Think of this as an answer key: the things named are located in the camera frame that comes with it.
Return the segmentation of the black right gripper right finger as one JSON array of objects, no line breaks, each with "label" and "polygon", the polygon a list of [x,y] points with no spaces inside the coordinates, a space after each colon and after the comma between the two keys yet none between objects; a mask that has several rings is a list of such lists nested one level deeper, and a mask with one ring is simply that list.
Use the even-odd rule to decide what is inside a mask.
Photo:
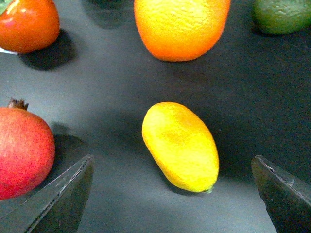
[{"label": "black right gripper right finger", "polygon": [[311,186],[261,155],[252,159],[251,168],[275,230],[278,233],[309,233]]}]

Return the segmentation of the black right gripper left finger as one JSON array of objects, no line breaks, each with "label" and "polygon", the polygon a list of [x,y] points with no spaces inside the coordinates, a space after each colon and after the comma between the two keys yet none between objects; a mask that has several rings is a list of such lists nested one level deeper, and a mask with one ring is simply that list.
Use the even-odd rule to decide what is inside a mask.
[{"label": "black right gripper left finger", "polygon": [[75,233],[89,197],[94,157],[88,155],[0,219],[2,233]]}]

